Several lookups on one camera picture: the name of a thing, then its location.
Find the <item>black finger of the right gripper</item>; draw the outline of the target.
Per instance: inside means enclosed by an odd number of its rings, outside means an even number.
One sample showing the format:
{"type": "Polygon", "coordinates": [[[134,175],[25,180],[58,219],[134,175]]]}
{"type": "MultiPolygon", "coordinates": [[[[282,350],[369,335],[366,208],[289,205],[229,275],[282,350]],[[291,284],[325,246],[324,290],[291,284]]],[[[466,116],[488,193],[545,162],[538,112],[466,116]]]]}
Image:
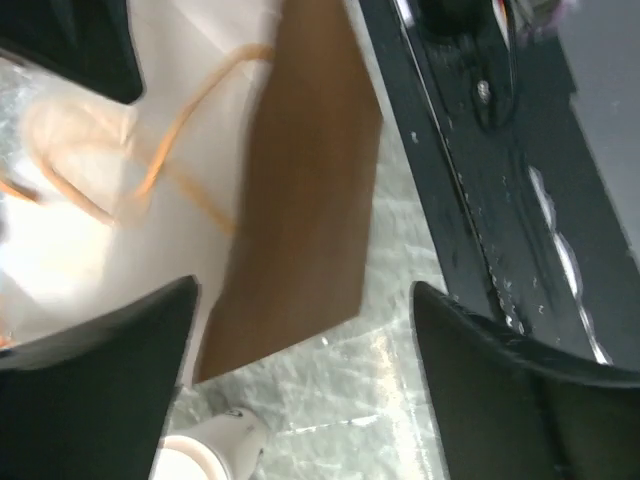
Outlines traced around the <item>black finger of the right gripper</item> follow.
{"type": "Polygon", "coordinates": [[[1,57],[120,104],[144,93],[126,0],[2,0],[1,57]]]}

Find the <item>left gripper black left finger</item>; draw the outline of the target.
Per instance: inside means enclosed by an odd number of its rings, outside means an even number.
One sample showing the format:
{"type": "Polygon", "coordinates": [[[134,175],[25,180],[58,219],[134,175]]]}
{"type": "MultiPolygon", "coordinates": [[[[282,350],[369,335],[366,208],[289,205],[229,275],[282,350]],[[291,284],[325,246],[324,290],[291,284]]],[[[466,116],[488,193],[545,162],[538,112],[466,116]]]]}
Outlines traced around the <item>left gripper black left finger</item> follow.
{"type": "Polygon", "coordinates": [[[182,277],[2,352],[2,478],[148,478],[197,303],[182,277]]]}

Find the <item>brown paper takeout bag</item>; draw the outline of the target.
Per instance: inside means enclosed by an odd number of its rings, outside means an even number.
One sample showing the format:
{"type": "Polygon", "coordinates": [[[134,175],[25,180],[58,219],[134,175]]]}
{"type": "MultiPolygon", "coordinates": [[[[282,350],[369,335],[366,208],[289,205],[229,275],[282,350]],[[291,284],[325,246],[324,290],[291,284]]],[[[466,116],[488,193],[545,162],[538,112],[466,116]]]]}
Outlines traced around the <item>brown paper takeout bag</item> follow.
{"type": "Polygon", "coordinates": [[[1,65],[1,349],[186,276],[178,380],[361,309],[383,124],[341,1],[127,1],[125,105],[1,65]]]}

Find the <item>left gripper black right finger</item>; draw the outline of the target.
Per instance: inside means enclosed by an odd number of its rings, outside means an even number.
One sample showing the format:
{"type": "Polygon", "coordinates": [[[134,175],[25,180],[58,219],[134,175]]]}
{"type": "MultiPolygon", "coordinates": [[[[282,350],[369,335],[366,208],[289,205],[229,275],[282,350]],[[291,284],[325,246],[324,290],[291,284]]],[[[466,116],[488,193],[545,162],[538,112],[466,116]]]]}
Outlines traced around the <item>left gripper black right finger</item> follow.
{"type": "Polygon", "coordinates": [[[638,478],[638,372],[523,336],[425,282],[412,321],[450,478],[638,478]]]}

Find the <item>single white paper cup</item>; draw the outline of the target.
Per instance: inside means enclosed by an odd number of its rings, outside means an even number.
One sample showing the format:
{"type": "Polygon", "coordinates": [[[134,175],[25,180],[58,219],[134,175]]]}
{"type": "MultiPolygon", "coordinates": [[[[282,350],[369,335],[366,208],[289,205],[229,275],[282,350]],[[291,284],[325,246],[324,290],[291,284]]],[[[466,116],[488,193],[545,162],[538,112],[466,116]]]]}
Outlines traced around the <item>single white paper cup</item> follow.
{"type": "Polygon", "coordinates": [[[269,437],[255,413],[234,408],[189,429],[165,436],[159,444],[151,480],[248,480],[269,437]]]}

